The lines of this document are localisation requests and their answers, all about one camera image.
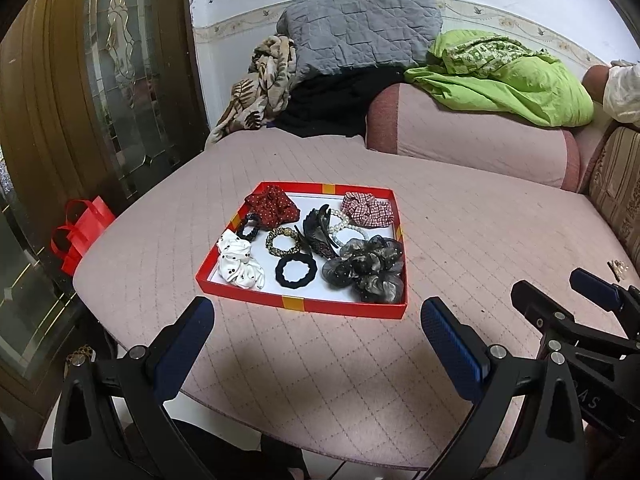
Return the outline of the striped beige cushion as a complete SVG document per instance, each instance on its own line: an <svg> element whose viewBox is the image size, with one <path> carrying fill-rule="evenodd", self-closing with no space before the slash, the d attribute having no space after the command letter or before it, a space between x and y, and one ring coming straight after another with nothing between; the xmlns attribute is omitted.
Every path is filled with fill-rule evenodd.
<svg viewBox="0 0 640 480"><path fill-rule="evenodd" d="M618 127L594 166L589 197L639 269L640 154L638 131Z"/></svg>

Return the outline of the grey organza flower scrunchie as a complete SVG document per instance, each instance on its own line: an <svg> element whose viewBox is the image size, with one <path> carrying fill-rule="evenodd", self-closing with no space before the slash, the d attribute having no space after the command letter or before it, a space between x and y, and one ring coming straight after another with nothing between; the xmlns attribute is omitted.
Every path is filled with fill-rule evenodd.
<svg viewBox="0 0 640 480"><path fill-rule="evenodd" d="M404 258L404 245L398 240L381 235L352 238L324 264L322 278L334 288L351 287L366 304L400 304Z"/></svg>

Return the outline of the white dotted scrunchie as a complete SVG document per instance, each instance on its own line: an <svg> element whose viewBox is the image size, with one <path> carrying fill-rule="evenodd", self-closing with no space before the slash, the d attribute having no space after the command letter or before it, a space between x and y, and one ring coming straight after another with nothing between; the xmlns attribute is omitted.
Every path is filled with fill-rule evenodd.
<svg viewBox="0 0 640 480"><path fill-rule="evenodd" d="M216 243L218 275L229 285L242 289L262 289L265 271L252 256L252 243L225 230Z"/></svg>

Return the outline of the red paper gift bag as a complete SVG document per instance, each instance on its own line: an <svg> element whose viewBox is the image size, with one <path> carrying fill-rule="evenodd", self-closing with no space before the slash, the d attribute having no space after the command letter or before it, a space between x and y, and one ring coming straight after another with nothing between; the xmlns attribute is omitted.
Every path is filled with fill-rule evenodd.
<svg viewBox="0 0 640 480"><path fill-rule="evenodd" d="M115 216L100 196L93 200L72 198L65 204L64 214L64 223L52 232L50 249L61 260L62 272L73 276L82 257Z"/></svg>

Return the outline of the white floral pillow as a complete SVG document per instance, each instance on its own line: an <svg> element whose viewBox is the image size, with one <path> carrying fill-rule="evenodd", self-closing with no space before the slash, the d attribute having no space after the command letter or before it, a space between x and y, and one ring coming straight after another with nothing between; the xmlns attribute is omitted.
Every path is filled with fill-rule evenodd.
<svg viewBox="0 0 640 480"><path fill-rule="evenodd" d="M612 66L603 92L603 109L621 124L639 127L640 66Z"/></svg>

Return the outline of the pink checkered scrunchie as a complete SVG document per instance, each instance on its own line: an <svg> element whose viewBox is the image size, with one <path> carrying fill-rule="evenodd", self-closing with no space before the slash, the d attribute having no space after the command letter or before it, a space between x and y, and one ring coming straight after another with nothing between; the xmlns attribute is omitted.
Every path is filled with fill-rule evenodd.
<svg viewBox="0 0 640 480"><path fill-rule="evenodd" d="M341 211L360 228L386 228L394 220L390 203L371 193L347 192L342 200Z"/></svg>

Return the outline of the pink bolster behind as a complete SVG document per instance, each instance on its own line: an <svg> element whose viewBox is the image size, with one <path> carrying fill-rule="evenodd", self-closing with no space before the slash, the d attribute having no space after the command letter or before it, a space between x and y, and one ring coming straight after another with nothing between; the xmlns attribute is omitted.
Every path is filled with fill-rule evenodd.
<svg viewBox="0 0 640 480"><path fill-rule="evenodd" d="M604 89L610 76L611 67L607 65L593 65L582 77L582 85L587 90L593 102L592 121L574 130L580 160L587 165L599 153L606 135L615 125L614 120L603 109Z"/></svg>

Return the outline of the pink quilted bolster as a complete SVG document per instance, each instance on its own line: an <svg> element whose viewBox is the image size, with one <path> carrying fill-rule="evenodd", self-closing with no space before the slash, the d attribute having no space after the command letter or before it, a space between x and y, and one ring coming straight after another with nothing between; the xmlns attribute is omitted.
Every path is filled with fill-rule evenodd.
<svg viewBox="0 0 640 480"><path fill-rule="evenodd" d="M580 157L570 131L509 114L456 112L411 84L393 84L373 100L366 143L378 152L578 190Z"/></svg>

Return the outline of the black feather hair clip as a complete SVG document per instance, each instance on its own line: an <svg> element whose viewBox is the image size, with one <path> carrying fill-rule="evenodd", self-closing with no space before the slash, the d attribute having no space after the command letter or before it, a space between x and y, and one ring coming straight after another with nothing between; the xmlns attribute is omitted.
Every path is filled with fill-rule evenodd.
<svg viewBox="0 0 640 480"><path fill-rule="evenodd" d="M337 244L331 240L329 233L331 211L328 204L313 209L303 221L301 229L295 228L302 252L316 254L326 260L338 257L335 250Z"/></svg>

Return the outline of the green crumpled blanket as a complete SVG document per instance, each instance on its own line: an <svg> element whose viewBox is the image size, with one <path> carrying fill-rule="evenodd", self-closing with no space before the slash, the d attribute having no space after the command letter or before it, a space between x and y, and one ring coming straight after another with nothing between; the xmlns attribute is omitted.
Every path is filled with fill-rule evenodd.
<svg viewBox="0 0 640 480"><path fill-rule="evenodd" d="M438 35L430 62L405 81L457 112L512 114L541 128L581 127L593 120L591 96L546 50L473 29Z"/></svg>

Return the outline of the dark red patterned scrunchie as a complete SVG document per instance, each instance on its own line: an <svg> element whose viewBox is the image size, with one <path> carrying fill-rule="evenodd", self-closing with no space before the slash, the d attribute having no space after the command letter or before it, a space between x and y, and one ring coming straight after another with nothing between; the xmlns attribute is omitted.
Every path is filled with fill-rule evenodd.
<svg viewBox="0 0 640 480"><path fill-rule="evenodd" d="M266 185L262 191L247 195L244 202L250 212L256 214L259 226L266 231L299 220L298 207L277 185Z"/></svg>

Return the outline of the black fabric pile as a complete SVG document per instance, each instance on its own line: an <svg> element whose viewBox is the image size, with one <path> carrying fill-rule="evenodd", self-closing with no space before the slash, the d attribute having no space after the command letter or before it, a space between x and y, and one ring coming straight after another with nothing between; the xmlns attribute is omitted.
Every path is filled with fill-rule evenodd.
<svg viewBox="0 0 640 480"><path fill-rule="evenodd" d="M296 84L285 110L270 126L300 138L364 136L371 103L386 88L403 82L404 73L400 67L370 66L306 79Z"/></svg>

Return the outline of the grey quilted pillow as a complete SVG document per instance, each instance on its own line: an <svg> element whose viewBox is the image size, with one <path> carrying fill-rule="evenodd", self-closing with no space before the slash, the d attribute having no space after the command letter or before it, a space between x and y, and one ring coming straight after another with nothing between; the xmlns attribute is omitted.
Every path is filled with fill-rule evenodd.
<svg viewBox="0 0 640 480"><path fill-rule="evenodd" d="M303 0L288 6L277 24L277 32L294 41L298 81L419 66L441 30L436 0Z"/></svg>

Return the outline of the brown glass panel door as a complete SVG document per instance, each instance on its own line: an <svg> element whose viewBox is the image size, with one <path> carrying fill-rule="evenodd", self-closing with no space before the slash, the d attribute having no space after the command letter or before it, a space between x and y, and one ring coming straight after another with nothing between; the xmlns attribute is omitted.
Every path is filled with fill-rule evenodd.
<svg viewBox="0 0 640 480"><path fill-rule="evenodd" d="M207 130L189 0L1 0L1 422L20 448L65 357L104 343L60 226L96 197L124 211Z"/></svg>

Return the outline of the tiger print blanket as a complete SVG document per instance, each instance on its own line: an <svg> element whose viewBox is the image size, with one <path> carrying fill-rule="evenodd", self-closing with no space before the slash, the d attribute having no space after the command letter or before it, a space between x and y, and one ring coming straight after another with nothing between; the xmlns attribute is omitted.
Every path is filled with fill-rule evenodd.
<svg viewBox="0 0 640 480"><path fill-rule="evenodd" d="M232 84L228 106L210 130L205 147L239 130L258 130L288 106L297 67L293 39L273 35L254 49L247 74Z"/></svg>

